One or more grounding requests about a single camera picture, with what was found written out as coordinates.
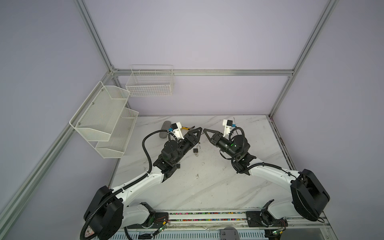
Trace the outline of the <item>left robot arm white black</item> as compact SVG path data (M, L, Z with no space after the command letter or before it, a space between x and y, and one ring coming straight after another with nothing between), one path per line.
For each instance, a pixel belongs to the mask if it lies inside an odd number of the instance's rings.
M203 129L196 128L177 137L173 131L165 133L173 136L164 144L156 161L152 161L146 148L147 135L142 141L143 151L148 159L149 169L141 176L114 189L103 186L95 193L84 214L85 223L80 232L81 240L110 239L120 228L131 225L150 224L155 211L147 203L132 206L131 203L148 189L169 179L180 167L181 159L199 142Z

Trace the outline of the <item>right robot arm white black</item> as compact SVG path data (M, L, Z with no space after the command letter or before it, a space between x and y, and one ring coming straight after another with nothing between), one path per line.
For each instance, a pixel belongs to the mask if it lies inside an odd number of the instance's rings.
M220 154L231 162L237 174L267 180L290 193L282 200L269 200L260 210L261 225L271 227L283 218L301 216L311 222L321 222L321 214L330 196L316 175L307 169L294 171L263 162L249 153L250 144L242 128L234 128L228 138L219 131L204 129L208 141L219 148Z

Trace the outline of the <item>yellow black pliers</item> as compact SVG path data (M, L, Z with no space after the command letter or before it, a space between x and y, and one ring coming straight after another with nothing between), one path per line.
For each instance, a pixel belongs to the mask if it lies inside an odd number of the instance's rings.
M192 127L184 127L184 126L182 126L182 130L187 130L187 131L193 130L194 128L195 128L195 126L192 126Z

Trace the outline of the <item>grey oval sharpening stone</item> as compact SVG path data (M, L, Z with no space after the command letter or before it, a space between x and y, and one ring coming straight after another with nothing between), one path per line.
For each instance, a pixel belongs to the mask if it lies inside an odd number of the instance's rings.
M168 135L168 131L171 127L171 121L164 121L162 127L161 127L161 130L164 130L164 132L160 132L159 133L159 137L161 139L166 139L167 138L167 135Z

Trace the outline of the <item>white two-tier mesh shelf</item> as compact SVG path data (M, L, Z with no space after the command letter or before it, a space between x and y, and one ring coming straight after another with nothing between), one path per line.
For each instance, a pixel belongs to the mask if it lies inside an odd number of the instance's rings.
M128 108L129 97L125 89L98 82L69 122L104 159L126 152L139 115Z

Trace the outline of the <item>grey round object bottom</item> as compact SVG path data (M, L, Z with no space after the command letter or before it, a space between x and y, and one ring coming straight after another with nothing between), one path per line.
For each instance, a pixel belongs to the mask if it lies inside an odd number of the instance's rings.
M226 227L220 230L220 240L240 240L240 235L234 227Z

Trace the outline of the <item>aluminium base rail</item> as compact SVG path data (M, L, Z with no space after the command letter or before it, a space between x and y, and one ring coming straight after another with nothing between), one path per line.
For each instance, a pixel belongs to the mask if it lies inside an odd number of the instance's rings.
M321 218L323 223L287 217L265 227L255 210L158 212L151 226L122 227L108 240L220 240L226 227L238 230L240 240L336 240L325 215Z

